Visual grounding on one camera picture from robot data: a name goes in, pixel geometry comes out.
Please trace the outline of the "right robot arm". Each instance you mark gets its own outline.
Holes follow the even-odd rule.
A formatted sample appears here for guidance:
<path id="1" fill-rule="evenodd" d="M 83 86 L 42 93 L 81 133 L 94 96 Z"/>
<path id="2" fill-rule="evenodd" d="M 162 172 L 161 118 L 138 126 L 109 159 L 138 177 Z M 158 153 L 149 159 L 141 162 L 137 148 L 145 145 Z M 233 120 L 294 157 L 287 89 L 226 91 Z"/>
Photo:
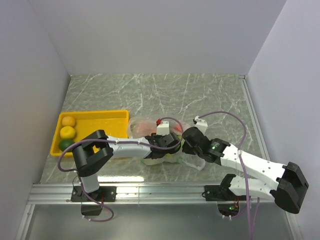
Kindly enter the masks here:
<path id="1" fill-rule="evenodd" d="M 260 198 L 273 200 L 278 207 L 291 214 L 300 212 L 309 184 L 297 164 L 268 161 L 241 151 L 222 139 L 208 139 L 197 127 L 188 128 L 182 138 L 184 153 L 248 175 L 244 178 L 228 173 L 220 185 L 206 185 L 203 194 L 207 201 Z"/>

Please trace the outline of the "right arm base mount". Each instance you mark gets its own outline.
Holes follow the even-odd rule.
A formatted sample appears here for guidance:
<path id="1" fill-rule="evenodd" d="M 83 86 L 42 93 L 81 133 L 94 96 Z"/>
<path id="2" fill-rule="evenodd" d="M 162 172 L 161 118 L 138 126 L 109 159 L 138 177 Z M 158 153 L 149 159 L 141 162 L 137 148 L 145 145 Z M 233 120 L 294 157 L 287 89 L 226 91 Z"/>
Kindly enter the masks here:
<path id="1" fill-rule="evenodd" d="M 246 201 L 245 195 L 235 195 L 228 188 L 220 185 L 205 185 L 201 196 L 206 202 L 216 202 L 218 213 L 223 218 L 237 218 L 242 215 L 247 208 L 240 206 L 241 201 Z"/>

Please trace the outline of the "light green fruit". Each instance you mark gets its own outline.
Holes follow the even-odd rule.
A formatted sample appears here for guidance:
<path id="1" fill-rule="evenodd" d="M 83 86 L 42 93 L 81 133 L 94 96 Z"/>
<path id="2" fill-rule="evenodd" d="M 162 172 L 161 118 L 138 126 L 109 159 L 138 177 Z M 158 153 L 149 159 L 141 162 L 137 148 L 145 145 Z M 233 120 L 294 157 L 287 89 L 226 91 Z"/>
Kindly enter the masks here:
<path id="1" fill-rule="evenodd" d="M 180 155 L 178 153 L 174 153 L 174 154 L 167 153 L 164 156 L 163 161 L 169 162 L 169 163 L 178 163 L 179 159 L 180 159 Z"/>

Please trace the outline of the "clear plastic bag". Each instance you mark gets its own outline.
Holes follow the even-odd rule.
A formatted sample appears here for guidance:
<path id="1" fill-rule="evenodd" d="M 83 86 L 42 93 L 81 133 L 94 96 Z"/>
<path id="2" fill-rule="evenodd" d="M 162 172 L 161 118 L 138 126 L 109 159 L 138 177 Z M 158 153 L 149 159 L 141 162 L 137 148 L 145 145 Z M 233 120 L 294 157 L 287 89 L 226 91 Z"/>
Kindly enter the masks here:
<path id="1" fill-rule="evenodd" d="M 156 120 L 150 117 L 132 117 L 127 126 L 127 135 L 130 139 L 145 137 L 148 143 L 161 148 L 169 148 L 176 145 L 182 136 L 182 130 L 190 126 L 185 123 L 166 118 Z M 196 155 L 182 152 L 182 145 L 174 149 L 159 150 L 151 149 L 150 156 L 141 162 L 147 166 L 159 165 L 161 163 L 179 163 L 181 165 L 201 171 L 205 167 L 205 161 Z"/>

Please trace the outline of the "red fruit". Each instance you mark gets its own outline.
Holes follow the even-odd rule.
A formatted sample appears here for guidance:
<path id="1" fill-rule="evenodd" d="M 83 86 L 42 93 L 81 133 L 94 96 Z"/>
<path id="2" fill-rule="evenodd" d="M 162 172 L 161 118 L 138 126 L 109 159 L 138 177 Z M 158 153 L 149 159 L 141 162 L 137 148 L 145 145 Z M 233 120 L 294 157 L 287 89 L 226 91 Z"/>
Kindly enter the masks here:
<path id="1" fill-rule="evenodd" d="M 180 127 L 179 124 L 176 124 L 175 127 L 174 127 L 174 129 L 175 129 L 176 131 L 180 132 L 180 133 L 182 132 L 182 128 Z"/>

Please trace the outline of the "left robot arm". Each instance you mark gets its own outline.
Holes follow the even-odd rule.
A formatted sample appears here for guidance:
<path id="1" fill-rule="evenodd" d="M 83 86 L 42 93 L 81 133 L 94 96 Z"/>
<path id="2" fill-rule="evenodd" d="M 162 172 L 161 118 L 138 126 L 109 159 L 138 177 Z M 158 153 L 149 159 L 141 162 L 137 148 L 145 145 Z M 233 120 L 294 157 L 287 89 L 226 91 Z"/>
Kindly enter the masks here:
<path id="1" fill-rule="evenodd" d="M 82 185 L 82 194 L 89 201 L 101 195 L 98 171 L 111 159 L 161 159 L 175 154 L 181 148 L 181 139 L 174 132 L 155 133 L 140 138 L 117 138 L 97 130 L 78 142 L 72 149 L 76 171 Z"/>

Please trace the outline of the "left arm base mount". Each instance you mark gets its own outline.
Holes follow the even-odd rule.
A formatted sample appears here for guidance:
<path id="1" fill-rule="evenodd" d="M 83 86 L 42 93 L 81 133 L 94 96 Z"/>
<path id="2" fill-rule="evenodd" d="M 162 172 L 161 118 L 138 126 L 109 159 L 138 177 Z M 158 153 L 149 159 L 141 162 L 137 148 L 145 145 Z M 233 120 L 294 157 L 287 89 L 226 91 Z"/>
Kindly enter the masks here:
<path id="1" fill-rule="evenodd" d="M 97 191 L 88 193 L 91 198 L 100 202 L 101 204 L 115 202 L 116 194 L 116 186 L 101 186 Z M 94 202 L 86 197 L 81 186 L 73 187 L 70 201 L 72 203 L 81 203 L 81 214 L 85 217 L 97 217 L 102 213 L 103 210 L 103 207 L 98 204 L 84 204 Z"/>

